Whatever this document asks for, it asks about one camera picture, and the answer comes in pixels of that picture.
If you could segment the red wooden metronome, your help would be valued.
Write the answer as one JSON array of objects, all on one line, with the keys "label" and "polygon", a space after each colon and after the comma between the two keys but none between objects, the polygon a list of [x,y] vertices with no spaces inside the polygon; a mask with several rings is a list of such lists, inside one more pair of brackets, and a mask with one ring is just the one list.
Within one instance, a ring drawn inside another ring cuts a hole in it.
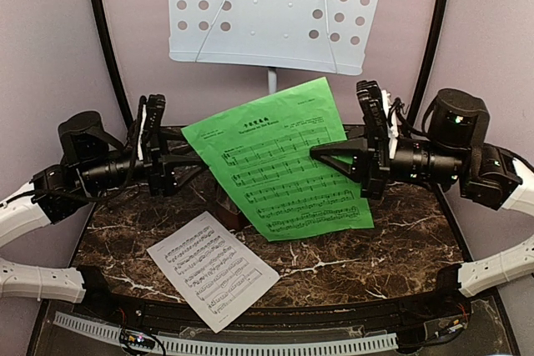
[{"label": "red wooden metronome", "polygon": [[215,214],[227,229],[240,231],[244,227],[239,208],[219,183],[215,184]]}]

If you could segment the green sheet music page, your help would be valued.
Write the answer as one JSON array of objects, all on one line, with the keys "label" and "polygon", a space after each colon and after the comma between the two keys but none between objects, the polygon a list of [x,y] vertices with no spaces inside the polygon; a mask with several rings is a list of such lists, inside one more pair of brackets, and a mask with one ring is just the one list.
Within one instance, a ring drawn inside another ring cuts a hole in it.
[{"label": "green sheet music page", "polygon": [[314,146],[346,139],[326,78],[232,108],[182,132],[270,242],[374,226],[359,185],[310,157]]}]

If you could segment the white sheet music page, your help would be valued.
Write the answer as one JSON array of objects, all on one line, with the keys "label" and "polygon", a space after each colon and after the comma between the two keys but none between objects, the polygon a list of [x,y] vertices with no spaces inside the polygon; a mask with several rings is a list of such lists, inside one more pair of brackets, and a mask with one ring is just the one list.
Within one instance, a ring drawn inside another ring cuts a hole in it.
[{"label": "white sheet music page", "polygon": [[187,304],[218,333],[265,295],[279,274],[204,212],[148,249]]}]

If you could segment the light blue music stand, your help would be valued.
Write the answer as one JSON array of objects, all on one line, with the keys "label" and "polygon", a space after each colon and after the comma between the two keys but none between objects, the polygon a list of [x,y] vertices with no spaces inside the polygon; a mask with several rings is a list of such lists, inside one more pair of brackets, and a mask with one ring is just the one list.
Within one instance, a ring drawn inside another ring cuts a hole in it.
[{"label": "light blue music stand", "polygon": [[169,0],[169,56],[358,76],[379,0]]}]

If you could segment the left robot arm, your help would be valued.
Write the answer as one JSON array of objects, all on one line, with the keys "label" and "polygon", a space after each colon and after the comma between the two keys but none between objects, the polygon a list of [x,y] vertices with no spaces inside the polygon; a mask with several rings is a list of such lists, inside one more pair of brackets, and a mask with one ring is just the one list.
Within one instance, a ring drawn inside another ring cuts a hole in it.
[{"label": "left robot arm", "polygon": [[[189,144],[172,150],[184,135],[162,126],[166,99],[152,94],[139,99],[130,137],[121,143],[105,132],[101,116],[90,110],[58,126],[63,156],[36,173],[1,202],[1,244],[74,215],[90,203],[106,203],[135,183],[146,183],[153,197],[174,196],[206,170]],[[85,303],[100,319],[118,312],[100,268],[44,268],[1,262],[1,295]]]}]

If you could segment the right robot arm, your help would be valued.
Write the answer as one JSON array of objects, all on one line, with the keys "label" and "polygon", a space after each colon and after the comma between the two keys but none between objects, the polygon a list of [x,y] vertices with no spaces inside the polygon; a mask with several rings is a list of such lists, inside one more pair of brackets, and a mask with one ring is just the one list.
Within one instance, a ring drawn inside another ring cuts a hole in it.
[{"label": "right robot arm", "polygon": [[516,153],[486,143],[490,114],[481,98],[455,88],[438,91],[421,129],[402,116],[375,81],[359,81],[363,126],[345,141],[314,146],[310,157],[360,185],[363,198],[382,198],[390,181],[459,184],[462,198],[499,210],[533,213],[533,166]]}]

